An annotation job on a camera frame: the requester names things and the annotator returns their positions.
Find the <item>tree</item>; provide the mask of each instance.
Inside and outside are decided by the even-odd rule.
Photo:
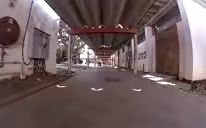
[[[67,57],[68,41],[70,27],[65,24],[63,20],[59,22],[59,32],[58,32],[58,42],[57,42],[57,59],[62,59]],[[71,44],[71,53],[73,55],[79,55],[81,49],[84,48],[85,42],[81,40],[79,36],[73,36]]]

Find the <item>wall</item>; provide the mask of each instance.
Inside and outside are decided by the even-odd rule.
[[[186,33],[180,37],[184,38],[182,51],[185,55],[182,74],[188,80],[206,79],[206,9],[192,0],[179,0],[178,3],[182,16],[179,25],[182,31],[179,30]]]
[[[137,68],[138,71],[155,72],[155,68],[156,68],[155,36],[153,35],[153,31],[151,27],[145,28],[145,35],[146,35],[146,40],[138,44],[137,46],[137,56],[138,56]]]
[[[36,27],[48,34],[50,37],[50,56],[46,61],[47,71],[51,73],[56,73],[56,56],[55,56],[55,47],[57,41],[57,31],[58,24],[56,20],[47,13],[42,6],[40,6],[39,2],[41,0],[35,0],[34,6],[32,10],[31,21],[28,27],[28,32],[25,40],[25,59],[28,61],[28,54],[31,52],[31,49],[28,46],[31,46],[33,28]],[[3,16],[10,16],[16,19],[19,23],[21,33],[20,37],[16,44],[9,46],[9,49],[6,49],[7,55],[4,57],[4,61],[18,61],[22,62],[22,45],[23,34],[25,31],[25,26],[27,23],[29,10],[31,6],[32,0],[17,0],[15,8],[9,8],[8,0],[0,0],[0,18]],[[25,74],[32,73],[32,63],[28,66],[24,66]],[[11,73],[19,73],[21,71],[21,65],[10,65],[6,64],[3,68],[0,68],[0,74],[11,74]]]

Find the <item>sidewalk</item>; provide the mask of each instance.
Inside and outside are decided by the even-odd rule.
[[[199,95],[199,96],[206,98],[206,90],[197,89],[197,90],[192,91],[191,84],[188,84],[188,83],[185,83],[183,81],[178,80],[176,76],[166,75],[166,74],[161,74],[161,73],[143,73],[143,74],[140,74],[140,77],[144,77],[147,75],[151,75],[153,77],[156,77],[156,78],[153,78],[153,81],[155,81],[156,83],[162,82],[162,85],[163,85],[163,82],[164,82],[165,87],[174,87],[174,88],[177,88],[177,89],[180,89],[180,90],[183,90],[183,91],[186,91],[186,92],[189,92],[189,93]],[[202,86],[206,86],[206,81],[199,82],[199,84]]]
[[[72,74],[57,75],[32,75],[25,80],[15,77],[11,80],[0,81],[0,108],[20,100],[24,97],[37,93],[59,82],[65,81],[72,77]]]

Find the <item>pipe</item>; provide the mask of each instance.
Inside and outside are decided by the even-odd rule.
[[[31,59],[28,63],[25,62],[25,59],[24,59],[24,43],[25,43],[25,38],[26,38],[26,35],[27,35],[29,21],[30,21],[30,18],[31,18],[31,12],[32,12],[33,4],[34,4],[34,0],[32,0],[32,2],[31,2],[31,7],[30,7],[30,10],[29,10],[28,20],[27,20],[27,24],[26,24],[26,28],[25,28],[25,32],[24,32],[24,36],[23,36],[23,42],[22,42],[22,61],[25,65],[31,64]]]

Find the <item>asphalt road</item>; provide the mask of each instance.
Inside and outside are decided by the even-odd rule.
[[[116,69],[82,70],[2,108],[0,127],[206,128],[206,99],[168,86]]]

